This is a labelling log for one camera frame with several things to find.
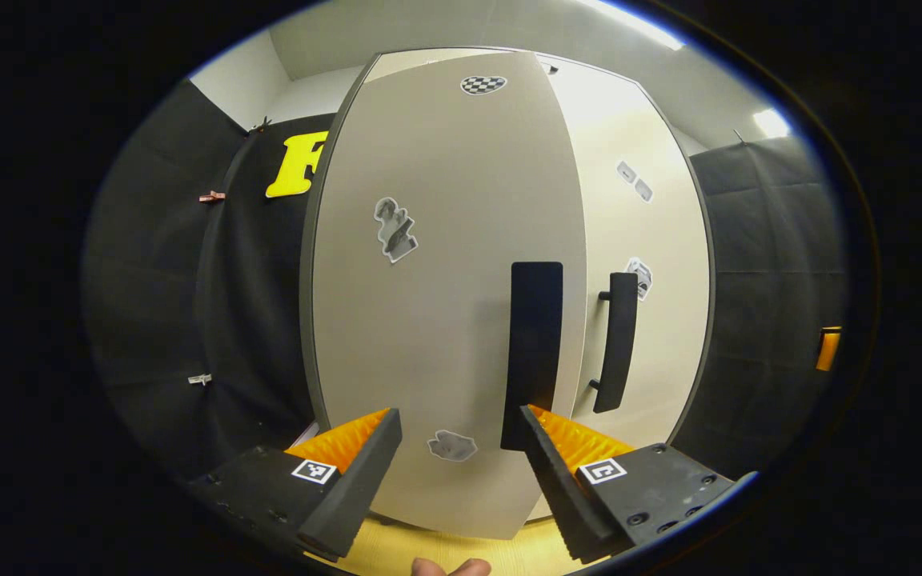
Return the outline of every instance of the printed image sticker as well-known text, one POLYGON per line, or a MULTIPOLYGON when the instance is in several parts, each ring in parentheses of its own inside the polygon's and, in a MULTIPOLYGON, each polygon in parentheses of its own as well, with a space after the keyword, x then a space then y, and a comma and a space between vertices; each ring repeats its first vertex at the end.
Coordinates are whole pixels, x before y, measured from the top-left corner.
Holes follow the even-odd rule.
POLYGON ((651 203, 652 189, 642 178, 640 178, 638 182, 635 183, 635 192, 639 193, 639 197, 643 199, 645 203, 651 203))
POLYGON ((475 452, 479 452, 474 438, 452 433, 449 430, 437 430, 436 438, 427 440, 426 444, 429 445, 429 452, 432 452, 433 456, 442 460, 450 460, 450 462, 465 462, 475 452))
POLYGON ((635 179, 638 178, 638 174, 635 173, 635 170, 632 170, 632 167, 624 160, 618 164, 618 175, 621 176, 621 179, 625 180, 625 182, 630 183, 630 185, 634 185, 635 179))
POLYGON ((650 266, 644 265, 643 260, 639 258, 633 258, 628 260, 628 266, 625 267, 625 272, 634 272, 638 274, 639 277, 639 301, 647 299, 647 294, 650 293, 650 288, 652 288, 652 272, 650 266))
POLYGON ((315 460, 305 460, 290 474, 296 475, 301 480, 315 482, 315 484, 326 484, 326 481, 333 477, 333 470, 336 470, 336 466, 315 462, 315 460))
POLYGON ((469 76, 461 81, 461 89, 465 94, 482 96, 496 92, 506 84, 507 79, 503 76, 469 76))
POLYGON ((586 466, 579 466, 579 470, 582 470, 582 474, 586 474, 586 478, 589 478, 590 484, 600 484, 601 482, 614 480, 614 478, 621 478, 623 475, 628 474, 625 468, 621 467, 621 464, 614 462, 614 458, 600 460, 600 462, 593 462, 592 464, 586 464, 586 466))
POLYGON ((396 200, 383 198, 376 202, 373 218, 380 222, 376 239, 383 244, 383 255, 391 260, 391 265, 418 248, 418 240, 411 234, 415 220, 407 215, 406 208, 398 207, 396 200))

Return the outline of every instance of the finger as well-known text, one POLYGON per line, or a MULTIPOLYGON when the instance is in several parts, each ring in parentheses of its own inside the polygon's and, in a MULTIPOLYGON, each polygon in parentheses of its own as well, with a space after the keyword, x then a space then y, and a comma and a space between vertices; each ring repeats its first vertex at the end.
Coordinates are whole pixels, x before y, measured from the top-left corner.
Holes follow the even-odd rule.
POLYGON ((450 573, 450 576, 489 576, 493 566, 482 558, 469 558, 467 562, 458 566, 458 569, 450 573))
POLYGON ((415 561, 411 562, 411 576, 447 576, 447 572, 432 560, 415 558, 415 561))

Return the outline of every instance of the black fabric backdrop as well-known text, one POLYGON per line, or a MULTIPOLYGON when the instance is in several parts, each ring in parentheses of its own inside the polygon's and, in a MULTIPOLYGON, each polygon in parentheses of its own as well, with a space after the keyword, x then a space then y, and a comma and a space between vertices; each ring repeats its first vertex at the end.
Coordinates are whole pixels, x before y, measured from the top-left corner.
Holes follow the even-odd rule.
POLYGON ((297 324, 306 194, 267 199, 293 134, 333 114, 252 132, 190 82, 133 134, 88 227, 83 309, 106 392, 177 478, 311 422, 297 324), (202 204, 209 190, 226 201, 202 204), (211 373, 208 386, 190 376, 211 373))
POLYGON ((692 156, 710 216, 713 333, 696 396, 672 445, 738 478, 802 430, 830 382, 815 369, 820 328, 848 304, 834 190, 798 138, 692 156))

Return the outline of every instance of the ceiling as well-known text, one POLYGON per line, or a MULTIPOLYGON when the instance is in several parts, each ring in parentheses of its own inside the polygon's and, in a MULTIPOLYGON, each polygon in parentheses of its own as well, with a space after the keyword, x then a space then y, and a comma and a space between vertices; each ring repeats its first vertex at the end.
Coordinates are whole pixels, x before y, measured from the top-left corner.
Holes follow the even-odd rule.
POLYGON ((270 33, 291 80, 402 48, 501 46, 564 56, 636 80, 672 124, 709 149, 738 142, 733 129, 746 141, 764 138, 752 115, 772 106, 691 45, 671 50, 575 0, 329 0, 270 33))

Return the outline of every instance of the sticker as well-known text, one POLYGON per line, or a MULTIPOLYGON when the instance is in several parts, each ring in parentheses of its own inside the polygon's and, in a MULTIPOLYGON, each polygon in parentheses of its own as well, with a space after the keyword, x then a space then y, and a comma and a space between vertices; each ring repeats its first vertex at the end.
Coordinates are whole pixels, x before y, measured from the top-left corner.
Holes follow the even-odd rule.
POLYGON ((287 147, 283 164, 275 175, 275 182, 266 188, 268 198, 304 194, 311 188, 311 179, 315 177, 315 167, 319 164, 319 154, 326 145, 329 130, 298 134, 283 142, 287 147))
POLYGON ((634 185, 635 179, 638 178, 635 170, 632 170, 624 160, 621 161, 621 164, 618 164, 618 175, 621 176, 621 179, 625 180, 625 182, 630 183, 630 185, 634 185))
POLYGON ((336 466, 315 462, 315 460, 305 460, 290 474, 296 475, 301 480, 315 482, 315 484, 326 484, 326 481, 333 477, 333 470, 336 470, 336 466))
POLYGON ((624 160, 618 163, 618 175, 621 176, 621 179, 625 180, 625 182, 635 187, 635 192, 639 194, 639 197, 643 199, 645 203, 650 204, 652 202, 652 189, 650 185, 640 178, 635 170, 624 160))
POLYGON ((621 467, 621 464, 614 462, 614 458, 579 466, 579 470, 582 470, 582 474, 586 474, 586 478, 589 478, 589 484, 600 484, 628 474, 625 468, 621 467))
POLYGON ((638 179, 638 182, 635 183, 635 192, 639 193, 639 197, 645 200, 647 204, 650 204, 652 200, 652 190, 642 178, 638 179))
POLYGON ((650 288, 652 287, 652 272, 650 266, 645 266, 643 260, 633 258, 628 260, 628 266, 625 267, 625 272, 639 274, 639 301, 642 302, 647 299, 647 294, 650 293, 650 288))
POLYGON ((398 207, 396 200, 383 198, 376 202, 372 218, 380 222, 376 239, 382 243, 383 255, 391 260, 391 265, 418 248, 418 240, 411 234, 415 220, 407 215, 406 208, 398 207))
POLYGON ((507 79, 503 76, 469 76, 461 81, 461 89, 465 94, 482 96, 496 92, 505 84, 507 84, 507 79))
POLYGON ((479 452, 474 438, 455 434, 449 430, 437 430, 436 438, 431 438, 426 442, 433 456, 442 460, 450 460, 450 462, 465 462, 475 452, 479 452))

